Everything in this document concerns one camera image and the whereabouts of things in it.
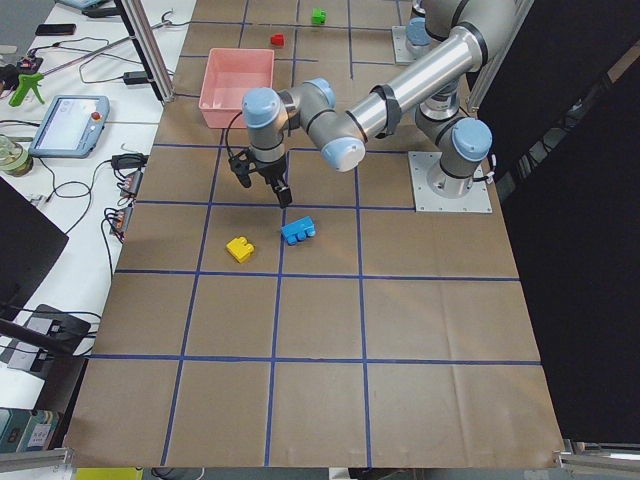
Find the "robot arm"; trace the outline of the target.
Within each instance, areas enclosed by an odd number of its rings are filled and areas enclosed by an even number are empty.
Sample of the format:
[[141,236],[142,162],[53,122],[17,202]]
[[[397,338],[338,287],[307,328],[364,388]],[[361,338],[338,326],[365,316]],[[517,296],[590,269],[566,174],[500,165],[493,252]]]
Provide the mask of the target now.
[[435,46],[344,112],[336,111],[323,78],[281,91],[249,90],[241,107],[249,145],[229,157],[239,182],[250,187],[258,173],[286,208],[292,194],[284,179],[285,132],[302,129],[333,169],[346,172],[363,160],[369,140],[393,135],[403,115],[414,112],[417,128],[441,151],[427,175],[430,189],[444,198],[465,196],[493,138],[483,121],[460,113],[458,82],[504,51],[517,9],[512,1],[426,1],[423,7],[424,30]]
[[405,25],[405,48],[411,60],[427,54],[432,38],[426,29],[426,8],[421,0],[413,0],[410,18]]

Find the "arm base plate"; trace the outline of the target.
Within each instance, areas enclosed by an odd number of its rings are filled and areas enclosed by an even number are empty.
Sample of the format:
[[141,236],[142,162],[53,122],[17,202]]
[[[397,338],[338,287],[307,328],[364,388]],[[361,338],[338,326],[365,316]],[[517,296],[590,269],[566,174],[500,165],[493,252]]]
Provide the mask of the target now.
[[431,43],[422,23],[417,26],[393,26],[392,40],[397,65],[408,65],[424,56]]
[[440,152],[408,153],[414,207],[418,213],[491,214],[485,180],[457,179],[441,168]]

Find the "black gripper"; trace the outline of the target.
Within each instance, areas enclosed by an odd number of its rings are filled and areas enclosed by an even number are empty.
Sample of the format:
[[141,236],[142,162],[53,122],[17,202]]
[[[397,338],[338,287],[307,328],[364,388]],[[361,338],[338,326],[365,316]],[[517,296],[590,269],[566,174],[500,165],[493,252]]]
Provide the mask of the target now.
[[270,185],[276,195],[281,209],[287,208],[292,203],[292,194],[284,176],[287,170],[286,156],[281,156],[274,162],[263,162],[245,148],[236,154],[232,154],[228,163],[231,171],[244,188],[252,185],[250,175],[258,173],[265,179],[265,183]]

